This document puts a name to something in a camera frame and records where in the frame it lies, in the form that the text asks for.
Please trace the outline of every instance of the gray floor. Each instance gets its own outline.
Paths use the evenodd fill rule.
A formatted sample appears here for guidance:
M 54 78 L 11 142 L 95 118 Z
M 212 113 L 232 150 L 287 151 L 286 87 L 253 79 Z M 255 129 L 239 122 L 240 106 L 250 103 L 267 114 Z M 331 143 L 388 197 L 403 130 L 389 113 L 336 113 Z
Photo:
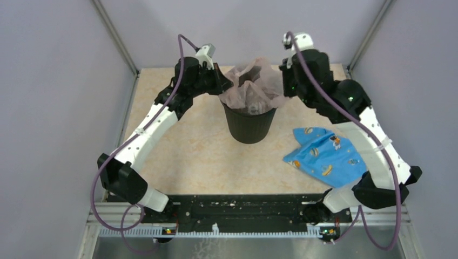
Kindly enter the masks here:
M 392 228 L 371 228 L 374 237 L 387 244 L 393 234 Z M 139 250 L 151 249 L 153 242 L 149 238 L 130 238 L 130 244 Z M 175 238 L 169 243 L 160 244 L 152 255 L 131 253 L 121 238 L 101 237 L 96 246 L 94 259 L 118 258 L 158 258 L 158 259 L 274 259 L 274 258 L 371 258 L 403 259 L 400 245 L 392 251 L 378 250 L 366 237 L 363 228 L 355 227 L 352 232 L 334 246 L 324 246 L 314 238 L 305 239 L 191 239 Z

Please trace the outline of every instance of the black trash can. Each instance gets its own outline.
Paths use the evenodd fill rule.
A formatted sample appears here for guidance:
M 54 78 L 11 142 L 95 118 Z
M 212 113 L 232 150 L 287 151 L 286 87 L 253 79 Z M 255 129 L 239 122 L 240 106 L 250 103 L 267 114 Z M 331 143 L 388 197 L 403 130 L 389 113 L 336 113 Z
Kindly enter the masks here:
M 277 110 L 271 109 L 263 114 L 249 115 L 243 113 L 241 109 L 231 109 L 223 102 L 221 103 L 224 106 L 231 135 L 244 144 L 254 144 L 266 137 Z

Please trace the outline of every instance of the metal frame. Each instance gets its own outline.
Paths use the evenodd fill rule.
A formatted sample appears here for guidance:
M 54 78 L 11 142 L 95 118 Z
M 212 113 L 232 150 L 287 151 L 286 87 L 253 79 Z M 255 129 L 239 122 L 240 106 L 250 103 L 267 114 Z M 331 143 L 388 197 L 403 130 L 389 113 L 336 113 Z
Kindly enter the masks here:
M 348 73 L 352 75 L 353 69 L 355 66 L 358 64 L 361 56 L 364 54 L 365 50 L 371 43 L 372 38 L 374 37 L 375 33 L 377 32 L 377 29 L 379 28 L 379 25 L 385 18 L 388 10 L 393 6 L 395 0 L 385 0 L 383 3 L 382 8 L 380 9 L 379 13 L 375 17 L 375 20 L 372 22 L 372 25 L 370 26 L 369 30 L 366 33 L 366 36 L 364 37 L 364 40 L 361 42 L 361 45 L 358 47 L 358 50 L 356 51 L 355 55 L 352 58 L 352 61 L 350 64 L 347 66 Z
M 375 35 L 377 29 L 379 28 L 380 23 L 382 22 L 387 11 L 393 5 L 394 2 L 395 2 L 394 0 L 385 0 L 381 10 L 377 14 L 371 27 L 369 28 L 364 40 L 362 41 L 357 52 L 355 53 L 354 57 L 352 58 L 351 63 L 345 69 L 347 77 L 351 78 L 353 69 L 358 64 L 358 61 L 360 60 L 361 56 L 364 54 L 373 36 Z M 124 45 L 123 41 L 121 40 L 121 37 L 119 36 L 115 26 L 111 22 L 100 0 L 91 0 L 91 3 L 93 4 L 95 10 L 99 14 L 102 20 L 102 23 L 105 25 L 108 33 L 110 34 L 110 37 L 113 40 L 114 45 L 118 49 L 124 62 L 126 62 L 129 69 L 135 76 L 135 81 L 132 87 L 132 92 L 129 97 L 129 102 L 127 104 L 126 112 L 124 115 L 122 129 L 120 131 L 120 136 L 118 139 L 118 144 L 120 144 L 124 140 L 125 130 L 127 127 L 127 122 L 129 119 L 130 110 L 131 110 L 133 99 L 135 96 L 135 91 L 137 88 L 140 72 L 138 68 L 136 67 L 135 63 L 133 62 L 126 46 Z M 96 203 L 96 206 L 102 218 L 105 221 L 107 221 L 108 224 L 119 226 L 122 214 L 124 213 L 127 206 L 129 206 L 129 204 L 128 203 L 101 202 L 101 203 Z M 352 217 L 354 217 L 356 215 L 357 208 L 351 208 L 350 211 L 351 211 Z M 394 226 L 395 225 L 395 208 L 394 207 L 381 209 L 381 210 L 371 210 L 369 208 L 364 208 L 364 212 L 366 213 L 367 223 L 370 226 Z M 140 217 L 140 211 L 133 208 L 131 209 L 131 212 L 128 213 L 125 219 L 125 222 L 127 225 L 135 223 L 136 221 L 138 221 L 139 217 Z M 341 223 L 340 225 L 348 226 L 349 223 Z M 362 221 L 358 220 L 355 226 L 359 226 L 359 227 L 362 226 Z M 126 234 L 127 234 L 127 237 L 130 237 L 130 238 L 151 236 L 152 234 L 154 236 L 161 237 L 161 235 L 159 234 L 159 231 L 161 228 L 172 228 L 172 227 L 174 227 L 173 224 L 169 224 L 169 223 L 141 224 L 137 228 L 133 229 L 132 231 Z M 305 237 L 308 237 L 310 238 L 310 237 L 313 237 L 313 238 L 317 238 L 320 235 L 317 232 L 316 228 L 319 228 L 319 227 L 331 227 L 331 225 L 329 225 L 329 223 L 321 223 L 321 224 L 318 224 L 316 227 L 311 226 L 310 231 L 308 231 L 308 233 L 298 233 L 298 234 L 278 233 L 278 235 L 265 235 L 265 234 L 257 235 L 255 233 L 253 235 L 246 235 L 246 234 L 230 235 L 227 233 L 219 233 L 217 228 L 214 228 L 213 232 L 211 233 L 199 233 L 199 235 L 197 234 L 193 235 L 189 233 L 188 234 L 179 233 L 178 236 L 192 237 L 192 238 L 196 238 L 196 237 L 224 237 L 224 238 L 228 238 L 228 237 L 232 237 L 232 238 L 234 237 L 264 237 L 264 238 L 270 238 L 270 237 L 305 238 Z M 90 212 L 87 222 L 86 222 L 85 232 L 84 232 L 83 240 L 80 246 L 78 258 L 79 259 L 93 258 L 93 254 L 95 252 L 95 247 L 96 247 L 98 237 L 99 236 L 108 236 L 108 235 L 118 235 L 118 233 L 116 234 L 111 233 L 108 229 L 101 226 L 101 224 L 93 216 L 92 212 Z M 408 258 L 408 259 L 424 258 L 420 243 L 418 242 L 418 239 L 416 238 L 414 228 L 410 221 L 410 217 L 407 212 L 407 208 L 404 205 L 402 206 L 402 226 L 401 226 L 401 231 L 399 233 L 399 240 L 400 240 L 402 251 L 404 253 L 405 258 Z
M 108 223 L 113 226 L 119 227 L 120 220 L 126 210 L 130 206 L 126 202 L 100 202 L 96 203 L 97 210 L 100 216 Z M 358 211 L 357 207 L 350 208 L 352 217 L 356 215 Z M 366 220 L 369 226 L 394 226 L 395 225 L 395 214 L 396 208 L 389 207 L 385 209 L 374 210 L 367 207 L 363 208 L 365 212 Z M 126 225 L 130 225 L 138 221 L 140 218 L 140 210 L 138 208 L 132 208 L 125 218 Z M 341 223 L 342 227 L 348 226 L 349 223 Z M 358 220 L 355 224 L 356 227 L 362 226 L 362 221 Z M 170 223 L 153 223 L 153 224 L 140 224 L 138 227 L 128 231 L 126 233 L 127 238 L 138 238 L 138 237 L 151 237 L 160 238 L 165 237 L 161 234 L 161 230 L 164 228 L 173 228 L 175 224 Z M 213 227 L 213 232 L 209 233 L 178 233 L 176 237 L 181 238 L 320 238 L 322 237 L 319 232 L 320 227 L 331 227 L 329 224 L 321 223 L 314 226 L 309 226 L 309 230 L 306 233 L 220 233 L 217 226 Z M 83 242 L 80 247 L 78 259 L 90 259 L 93 257 L 97 239 L 99 237 L 120 237 L 120 234 L 115 231 L 110 231 L 104 228 L 90 212 L 86 223 L 86 230 L 83 237 Z M 399 233 L 399 241 L 401 243 L 402 252 L 404 257 L 407 259 L 423 259 L 423 251 L 421 250 L 420 243 L 416 238 L 412 222 L 410 220 L 407 208 L 405 205 L 402 206 L 402 221 L 401 231 Z
M 116 46 L 116 48 L 118 49 L 119 53 L 121 54 L 124 62 L 126 62 L 131 72 L 137 77 L 137 75 L 140 72 L 137 69 L 137 67 L 135 66 L 135 63 L 133 62 L 132 57 L 130 56 L 129 52 L 127 51 L 126 46 L 124 45 L 116 28 L 114 27 L 113 23 L 111 22 L 110 17 L 106 13 L 106 10 L 103 7 L 103 4 L 100 2 L 100 0 L 91 0 L 91 3 L 94 6 L 94 9 L 97 11 L 97 14 L 101 18 L 102 23 L 105 25 L 108 34 L 110 35 L 111 39 L 113 40 L 113 43 Z

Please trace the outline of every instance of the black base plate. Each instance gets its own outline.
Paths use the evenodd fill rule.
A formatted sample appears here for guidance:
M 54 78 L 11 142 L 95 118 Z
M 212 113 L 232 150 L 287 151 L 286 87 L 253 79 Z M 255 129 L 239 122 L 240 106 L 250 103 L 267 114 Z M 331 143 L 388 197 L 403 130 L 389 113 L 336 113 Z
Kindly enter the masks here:
M 146 209 L 143 223 L 177 223 L 179 231 L 211 232 L 217 223 L 222 233 L 275 233 L 307 231 L 300 212 L 316 202 L 322 194 L 281 195 L 169 195 L 173 201 L 173 216 Z M 109 196 L 107 202 L 122 202 Z M 352 218 L 343 210 L 336 214 L 341 223 Z

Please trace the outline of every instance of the cartoon print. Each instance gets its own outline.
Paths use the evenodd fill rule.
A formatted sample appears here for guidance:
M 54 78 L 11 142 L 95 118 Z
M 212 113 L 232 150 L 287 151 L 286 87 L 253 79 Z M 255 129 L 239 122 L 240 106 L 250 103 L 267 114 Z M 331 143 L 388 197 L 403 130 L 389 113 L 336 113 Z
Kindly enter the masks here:
M 350 165 L 356 165 L 357 163 L 359 163 L 359 160 L 358 160 L 358 159 L 350 159 L 350 160 L 348 161 L 348 163 L 349 163 Z
M 326 176 L 326 175 L 328 175 L 328 174 L 332 171 L 332 165 L 323 166 L 321 169 L 323 170 L 322 175 L 323 175 L 323 176 Z
M 318 148 L 314 147 L 312 149 L 310 149 L 310 155 L 314 156 L 314 157 L 318 157 Z
M 313 128 L 304 128 L 305 134 L 310 134 L 311 132 L 313 132 Z
M 334 136 L 331 136 L 329 139 L 332 140 L 332 142 L 333 142 L 332 145 L 334 146 L 335 150 L 340 149 L 340 139 L 339 139 L 339 137 L 334 135 Z
M 293 161 L 290 161 L 288 164 L 296 167 L 296 168 L 300 168 L 300 162 L 298 160 L 293 160 Z

